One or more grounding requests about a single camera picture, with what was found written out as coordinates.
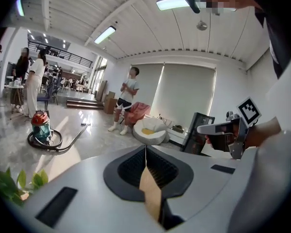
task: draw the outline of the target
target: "hair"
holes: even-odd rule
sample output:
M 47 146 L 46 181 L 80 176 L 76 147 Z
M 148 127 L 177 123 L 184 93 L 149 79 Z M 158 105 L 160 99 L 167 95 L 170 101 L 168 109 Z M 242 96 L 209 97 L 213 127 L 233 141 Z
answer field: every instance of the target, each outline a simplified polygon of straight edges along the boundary
M 43 60 L 43 65 L 45 66 L 47 63 L 47 58 L 45 56 L 46 50 L 45 49 L 40 50 L 39 55 L 40 55 L 40 58 Z
M 137 68 L 137 67 L 132 67 L 132 68 L 134 68 L 135 69 L 135 72 L 136 72 L 136 76 L 139 74 L 139 68 Z
M 28 61 L 29 61 L 29 48 L 24 48 L 24 50 L 26 50 L 27 56 L 26 57 L 20 56 L 18 61 L 17 61 L 16 66 L 19 66 L 23 63 L 28 63 Z

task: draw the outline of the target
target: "railing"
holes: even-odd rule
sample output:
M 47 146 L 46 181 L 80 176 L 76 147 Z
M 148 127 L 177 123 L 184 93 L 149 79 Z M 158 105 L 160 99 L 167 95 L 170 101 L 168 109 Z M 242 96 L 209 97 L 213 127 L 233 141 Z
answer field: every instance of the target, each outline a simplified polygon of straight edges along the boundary
M 55 56 L 61 59 L 65 59 L 65 60 L 69 60 L 75 63 L 78 63 L 80 65 L 86 66 L 86 67 L 90 67 L 92 64 L 92 61 L 87 60 L 85 58 L 82 58 L 80 56 L 77 56 L 75 54 L 69 53 L 67 51 L 58 49 L 58 48 L 54 48 L 48 45 L 44 45 L 41 43 L 35 43 L 32 41 L 28 41 L 28 48 L 31 51 L 35 51 L 35 52 L 39 52 L 42 49 L 45 49 L 47 51 L 48 55 L 51 56 Z

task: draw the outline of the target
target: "roller shade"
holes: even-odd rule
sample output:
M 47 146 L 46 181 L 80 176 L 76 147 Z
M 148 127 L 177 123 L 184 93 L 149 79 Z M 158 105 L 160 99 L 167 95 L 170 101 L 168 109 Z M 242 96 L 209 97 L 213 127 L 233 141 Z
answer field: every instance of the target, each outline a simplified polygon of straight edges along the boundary
M 207 114 L 213 89 L 214 69 L 165 64 L 151 115 L 189 128 L 195 112 Z
M 140 89 L 134 96 L 133 103 L 141 102 L 152 106 L 163 64 L 133 65 L 132 67 L 137 67 L 140 71 L 136 77 Z

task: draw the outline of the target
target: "green plant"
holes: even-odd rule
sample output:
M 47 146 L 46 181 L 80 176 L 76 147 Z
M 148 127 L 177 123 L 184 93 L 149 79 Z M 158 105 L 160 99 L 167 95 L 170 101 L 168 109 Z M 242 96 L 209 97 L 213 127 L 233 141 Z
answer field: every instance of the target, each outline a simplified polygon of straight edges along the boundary
M 31 187 L 26 187 L 25 171 L 21 170 L 15 183 L 11 178 L 11 170 L 8 168 L 5 172 L 0 171 L 0 195 L 18 205 L 23 205 L 22 195 L 28 194 L 30 196 L 35 190 L 38 190 L 48 182 L 48 175 L 42 170 L 40 173 L 33 174 Z

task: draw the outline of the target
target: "white bean bag chair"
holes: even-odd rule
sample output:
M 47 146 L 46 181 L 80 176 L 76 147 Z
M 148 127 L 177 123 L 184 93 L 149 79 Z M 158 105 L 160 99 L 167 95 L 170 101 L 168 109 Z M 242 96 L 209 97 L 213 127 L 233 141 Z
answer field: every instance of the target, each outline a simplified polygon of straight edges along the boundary
M 157 118 L 138 120 L 132 129 L 134 137 L 147 145 L 158 145 L 167 137 L 167 126 Z

